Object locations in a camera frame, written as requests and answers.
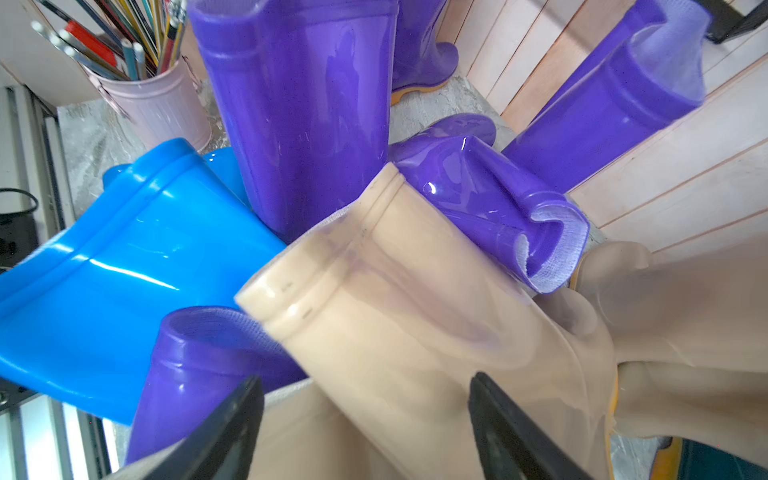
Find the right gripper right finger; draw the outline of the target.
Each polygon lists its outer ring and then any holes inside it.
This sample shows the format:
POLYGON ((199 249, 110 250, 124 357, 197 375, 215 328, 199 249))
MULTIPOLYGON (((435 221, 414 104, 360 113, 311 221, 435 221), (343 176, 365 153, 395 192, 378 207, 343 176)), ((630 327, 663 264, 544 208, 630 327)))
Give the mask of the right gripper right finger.
POLYGON ((487 479, 590 477, 484 372, 471 379, 468 411, 487 479))

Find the large beige boot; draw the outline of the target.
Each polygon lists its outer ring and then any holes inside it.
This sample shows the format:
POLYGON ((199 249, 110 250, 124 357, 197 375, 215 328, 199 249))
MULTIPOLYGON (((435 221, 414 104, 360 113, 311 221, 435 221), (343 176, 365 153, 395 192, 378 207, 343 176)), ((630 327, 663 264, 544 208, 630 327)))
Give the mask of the large beige boot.
POLYGON ((577 292, 532 298, 385 166, 256 272, 236 304, 409 479, 478 479, 468 400, 487 374, 596 479, 617 382, 577 292))

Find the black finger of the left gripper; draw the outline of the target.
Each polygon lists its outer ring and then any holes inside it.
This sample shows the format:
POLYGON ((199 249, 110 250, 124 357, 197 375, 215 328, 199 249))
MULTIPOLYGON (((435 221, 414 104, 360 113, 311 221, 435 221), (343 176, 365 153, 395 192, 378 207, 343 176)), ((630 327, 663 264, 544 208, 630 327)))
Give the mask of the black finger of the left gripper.
POLYGON ((767 21, 767 0, 760 1, 746 15, 723 0, 696 0, 711 16, 706 38, 714 44, 743 36, 767 21))

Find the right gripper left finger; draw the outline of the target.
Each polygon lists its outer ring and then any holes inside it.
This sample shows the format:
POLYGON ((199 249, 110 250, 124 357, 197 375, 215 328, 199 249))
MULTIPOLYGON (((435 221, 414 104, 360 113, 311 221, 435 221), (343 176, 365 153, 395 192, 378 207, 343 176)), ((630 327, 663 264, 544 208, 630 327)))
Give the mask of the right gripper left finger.
POLYGON ((245 479, 248 477, 265 398, 261 379, 243 381, 147 479, 245 479))

